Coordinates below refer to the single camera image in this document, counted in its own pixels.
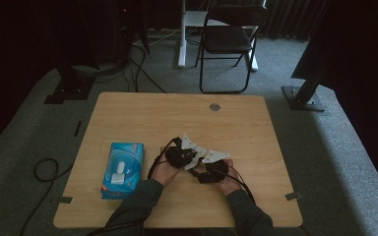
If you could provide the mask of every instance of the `forearm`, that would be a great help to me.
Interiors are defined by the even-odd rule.
[[[119,208],[110,216],[106,226],[124,224],[149,217],[153,207],[158,203],[163,185],[156,180],[142,180],[138,184],[135,193],[122,201]],[[139,235],[143,230],[143,224],[120,230],[112,231],[104,235]]]
[[[238,235],[276,235],[272,219],[255,206],[244,190],[227,196]]]

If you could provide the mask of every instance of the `gray carpet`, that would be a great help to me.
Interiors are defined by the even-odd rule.
[[[378,174],[335,93],[318,87],[317,95],[326,108],[323,113],[292,111],[284,98],[282,86],[303,83],[290,75],[306,44],[295,39],[260,39],[256,53],[259,70],[252,74],[249,88],[243,94],[262,95],[267,101],[293,189],[304,196],[298,203],[309,234],[378,235]],[[184,69],[177,68],[178,47],[179,42],[174,39],[153,43],[143,69],[167,92],[200,93],[199,68],[193,67],[197,46],[188,44]],[[131,56],[138,63],[143,59],[136,48]],[[208,67],[206,80],[212,75],[214,82],[206,86],[215,89],[240,86],[237,78],[244,76],[242,66],[243,63],[237,68]],[[34,166],[44,158],[54,158],[59,162],[59,172],[68,168],[75,160],[97,96],[108,90],[133,91],[131,78],[136,74],[137,68],[133,66],[127,67],[123,74],[98,77],[88,100],[66,100],[60,105],[43,104],[60,80],[57,72],[53,70],[38,81],[0,136],[0,236],[20,234],[49,186],[34,178]],[[142,92],[161,92],[142,73],[138,85]],[[75,136],[78,121],[82,121],[82,126]],[[46,163],[37,172],[42,178],[50,178],[53,170],[54,166]],[[67,179],[65,175],[55,181],[25,235],[90,232],[90,229],[57,229],[52,224],[57,210],[52,199],[62,195]],[[280,235],[306,235],[301,228],[278,228],[278,231]]]

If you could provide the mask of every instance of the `black stand base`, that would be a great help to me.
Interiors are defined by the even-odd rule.
[[[296,102],[296,95],[300,90],[300,87],[282,87],[283,93],[289,103],[292,110],[305,110],[305,111],[319,111],[324,112],[325,108],[321,105],[321,102],[316,93],[314,93],[305,104]]]
[[[53,95],[49,95],[44,104],[63,104],[64,100],[86,100],[91,92],[95,77],[77,75],[79,85],[74,89],[68,89],[65,80],[61,80]]]

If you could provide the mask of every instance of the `tissue box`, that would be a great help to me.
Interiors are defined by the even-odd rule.
[[[144,145],[140,143],[112,143],[103,177],[103,199],[121,200],[131,196],[141,179]]]

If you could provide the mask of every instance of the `person's left hand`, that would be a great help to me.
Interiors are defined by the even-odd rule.
[[[158,160],[158,163],[153,170],[152,179],[157,180],[164,187],[167,187],[180,172],[181,169],[177,169],[168,163],[165,158],[165,154],[161,156]]]

